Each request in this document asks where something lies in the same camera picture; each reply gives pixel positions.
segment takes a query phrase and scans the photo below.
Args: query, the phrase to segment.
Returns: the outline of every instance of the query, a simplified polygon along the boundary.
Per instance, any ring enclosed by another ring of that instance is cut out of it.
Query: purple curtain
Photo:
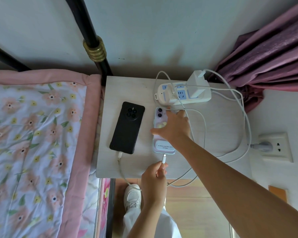
[[[298,92],[298,4],[258,31],[239,36],[216,71],[240,87],[247,112],[263,100],[264,89]]]

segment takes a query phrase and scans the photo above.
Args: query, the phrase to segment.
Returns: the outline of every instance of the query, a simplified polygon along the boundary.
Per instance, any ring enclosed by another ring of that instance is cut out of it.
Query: bedside table
[[[111,150],[109,144],[124,101],[143,105],[146,109],[134,153],[132,155],[124,153],[121,158],[121,167],[124,176],[126,178],[140,178],[149,165],[162,160],[163,154],[155,153],[152,150],[153,136],[150,133],[150,129],[153,127],[156,108],[153,100],[154,82],[154,79],[148,78],[107,77],[96,167],[97,177],[121,178],[117,161],[118,152]],[[158,79],[156,89],[160,84],[167,82],[168,80]],[[225,84],[217,83],[210,83],[210,86],[227,88]],[[233,97],[230,91],[221,92],[227,97]],[[204,115],[207,124],[205,149],[208,152],[215,156],[220,156],[234,150],[242,142],[241,146],[233,154],[220,158],[222,161],[230,161],[239,157],[247,149],[242,111],[236,101],[229,101],[219,95],[212,94],[212,98],[208,102],[185,104],[185,107],[199,110]],[[202,146],[204,140],[203,119],[195,111],[187,112],[194,132],[195,142]],[[167,155],[166,162],[169,164],[167,168],[168,179],[176,179],[190,168],[186,159],[179,152],[176,152],[174,155]],[[246,176],[251,176],[247,155],[229,165]],[[183,178],[191,179],[195,176],[195,172],[191,170]]]

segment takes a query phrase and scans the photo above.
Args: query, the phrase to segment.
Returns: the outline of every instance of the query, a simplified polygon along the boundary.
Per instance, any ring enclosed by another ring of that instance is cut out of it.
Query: power strip
[[[209,87],[209,84],[206,80],[201,80],[201,82],[202,86]],[[155,93],[154,98],[158,100],[161,105],[167,106],[180,104],[178,97],[183,104],[207,102],[212,97],[211,89],[209,88],[205,88],[203,92],[196,98],[192,98],[188,93],[188,88],[185,86],[187,82],[174,82],[172,84],[174,87],[177,88],[173,88],[170,83],[164,83],[158,87],[157,93]]]

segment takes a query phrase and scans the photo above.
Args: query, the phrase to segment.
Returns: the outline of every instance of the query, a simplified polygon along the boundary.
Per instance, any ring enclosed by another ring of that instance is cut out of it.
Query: black phone case
[[[133,154],[145,107],[123,102],[110,149]]]

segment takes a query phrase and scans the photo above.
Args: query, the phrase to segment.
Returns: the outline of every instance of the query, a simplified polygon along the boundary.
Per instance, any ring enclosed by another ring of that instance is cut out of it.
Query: purple smartphone
[[[167,124],[168,117],[165,108],[157,107],[154,114],[153,127],[163,128]],[[175,148],[165,139],[159,135],[153,136],[152,141],[153,151],[156,153],[173,155],[175,154]]]

